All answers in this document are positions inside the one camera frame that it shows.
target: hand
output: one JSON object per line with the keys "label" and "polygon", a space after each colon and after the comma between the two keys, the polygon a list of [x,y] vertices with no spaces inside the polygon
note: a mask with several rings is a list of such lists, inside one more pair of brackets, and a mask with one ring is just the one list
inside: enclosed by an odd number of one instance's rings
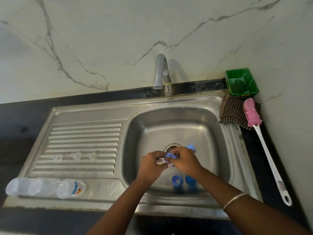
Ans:
{"label": "hand", "polygon": [[146,182],[148,186],[151,186],[161,175],[162,171],[168,168],[167,163],[157,164],[161,162],[160,158],[164,158],[165,152],[154,151],[143,156],[139,166],[137,180]]}
{"label": "hand", "polygon": [[203,169],[192,149],[176,147],[171,150],[171,153],[178,158],[174,159],[167,157],[166,160],[176,166],[183,173],[195,178],[197,174],[199,174],[199,171]]}

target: sink drain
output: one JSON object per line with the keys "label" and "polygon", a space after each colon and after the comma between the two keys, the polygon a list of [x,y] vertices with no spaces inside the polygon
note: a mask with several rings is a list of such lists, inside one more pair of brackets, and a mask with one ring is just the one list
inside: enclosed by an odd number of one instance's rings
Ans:
{"label": "sink drain", "polygon": [[174,148],[176,148],[176,147],[181,147],[181,145],[178,144],[178,143],[171,143],[171,144],[167,145],[167,146],[164,148],[165,154],[169,153],[170,150],[172,150],[172,149],[174,149]]}

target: bracelet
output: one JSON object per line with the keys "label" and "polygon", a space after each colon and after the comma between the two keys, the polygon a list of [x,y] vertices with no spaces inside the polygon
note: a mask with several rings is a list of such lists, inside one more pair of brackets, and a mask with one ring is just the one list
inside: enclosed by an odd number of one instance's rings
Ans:
{"label": "bracelet", "polygon": [[227,207],[231,202],[235,201],[236,199],[238,199],[238,198],[240,198],[241,196],[244,196],[244,195],[246,195],[246,193],[242,192],[242,193],[240,193],[239,195],[236,195],[236,196],[235,196],[234,198],[232,198],[230,201],[228,201],[228,202],[226,203],[226,205],[224,206],[223,211],[225,212],[226,207]]}

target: black countertop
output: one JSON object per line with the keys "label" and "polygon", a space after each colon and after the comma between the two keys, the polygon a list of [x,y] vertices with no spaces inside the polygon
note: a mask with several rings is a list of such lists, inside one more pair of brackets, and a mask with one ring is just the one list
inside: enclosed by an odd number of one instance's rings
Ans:
{"label": "black countertop", "polygon": [[[174,94],[190,94],[225,88],[224,79],[173,84]],[[7,183],[20,172],[52,107],[160,96],[164,96],[164,90],[155,91],[152,87],[145,87],[1,104],[0,204],[6,198],[4,190]],[[256,132],[241,130],[264,203],[283,212],[304,227],[309,228],[290,180],[265,126],[262,125],[261,130],[273,160],[290,193],[293,201],[291,207],[285,205],[280,197]],[[84,234],[103,214],[103,212],[89,211],[26,209],[20,207],[1,208],[0,230],[33,234]],[[229,221],[207,219],[134,216],[132,226],[136,226],[137,230],[139,229],[147,234],[179,234],[181,231],[186,231],[186,229],[192,229],[193,227],[197,228],[197,230],[200,229],[200,232],[211,234],[222,234],[221,228],[223,228],[223,232],[226,234],[238,234],[236,228]]]}

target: checkered cloth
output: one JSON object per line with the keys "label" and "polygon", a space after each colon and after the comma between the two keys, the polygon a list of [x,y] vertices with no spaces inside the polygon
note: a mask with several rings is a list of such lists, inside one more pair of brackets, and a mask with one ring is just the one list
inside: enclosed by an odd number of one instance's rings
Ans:
{"label": "checkered cloth", "polygon": [[[221,110],[219,113],[220,123],[228,121],[236,122],[239,126],[253,130],[252,127],[248,127],[248,121],[244,113],[244,101],[238,96],[227,94],[222,101]],[[255,109],[260,114],[260,104],[255,103]]]}

